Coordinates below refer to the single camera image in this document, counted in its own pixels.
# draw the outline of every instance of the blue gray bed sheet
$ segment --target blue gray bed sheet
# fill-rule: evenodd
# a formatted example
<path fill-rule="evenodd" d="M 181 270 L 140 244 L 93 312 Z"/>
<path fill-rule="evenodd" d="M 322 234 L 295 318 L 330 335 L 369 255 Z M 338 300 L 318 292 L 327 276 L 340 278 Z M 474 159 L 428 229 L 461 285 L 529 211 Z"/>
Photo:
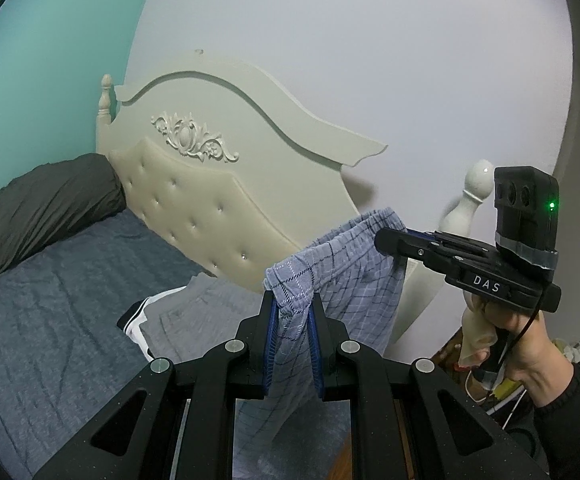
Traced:
<path fill-rule="evenodd" d="M 201 270 L 125 210 L 0 276 L 0 462 L 14 480 L 146 365 L 119 316 Z"/>

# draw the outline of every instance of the triangular cutout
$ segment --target triangular cutout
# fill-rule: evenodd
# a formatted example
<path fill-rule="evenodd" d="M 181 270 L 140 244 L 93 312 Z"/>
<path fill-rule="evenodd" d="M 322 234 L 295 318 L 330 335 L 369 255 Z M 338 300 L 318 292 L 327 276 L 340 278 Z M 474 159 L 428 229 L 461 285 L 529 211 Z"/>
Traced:
<path fill-rule="evenodd" d="M 90 444 L 116 456 L 125 455 L 147 395 L 145 390 L 135 392 L 95 433 Z"/>
<path fill-rule="evenodd" d="M 438 396 L 458 454 L 467 456 L 492 446 L 492 437 L 448 391 L 441 390 Z"/>

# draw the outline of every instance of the dark gray pillow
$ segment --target dark gray pillow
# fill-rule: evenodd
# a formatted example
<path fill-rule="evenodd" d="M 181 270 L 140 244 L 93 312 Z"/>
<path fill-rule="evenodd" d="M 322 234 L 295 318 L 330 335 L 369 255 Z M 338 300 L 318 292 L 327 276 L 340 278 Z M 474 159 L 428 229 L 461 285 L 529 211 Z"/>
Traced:
<path fill-rule="evenodd" d="M 44 164 L 0 189 L 0 273 L 126 208 L 103 155 Z"/>

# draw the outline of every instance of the carved floral ornament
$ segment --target carved floral ornament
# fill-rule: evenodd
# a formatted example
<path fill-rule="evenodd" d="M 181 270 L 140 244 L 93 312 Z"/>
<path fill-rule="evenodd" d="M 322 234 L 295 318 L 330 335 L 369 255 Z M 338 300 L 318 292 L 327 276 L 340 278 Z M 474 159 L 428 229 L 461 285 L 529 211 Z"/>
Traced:
<path fill-rule="evenodd" d="M 201 126 L 192 118 L 192 113 L 179 118 L 177 114 L 169 116 L 167 112 L 163 112 L 159 116 L 151 117 L 150 123 L 166 138 L 166 143 L 183 156 L 196 156 L 201 161 L 206 156 L 216 160 L 223 159 L 224 162 L 239 160 L 239 153 L 230 155 L 226 150 L 221 134 L 211 134 L 205 123 Z"/>

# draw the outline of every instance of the teal wall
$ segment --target teal wall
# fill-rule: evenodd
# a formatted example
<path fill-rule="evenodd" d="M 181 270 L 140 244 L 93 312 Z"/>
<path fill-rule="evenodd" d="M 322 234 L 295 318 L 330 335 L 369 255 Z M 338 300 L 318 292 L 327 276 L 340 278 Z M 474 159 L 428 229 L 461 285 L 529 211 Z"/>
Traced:
<path fill-rule="evenodd" d="M 0 9 L 0 187 L 95 149 L 100 80 L 121 83 L 145 0 L 6 0 Z"/>

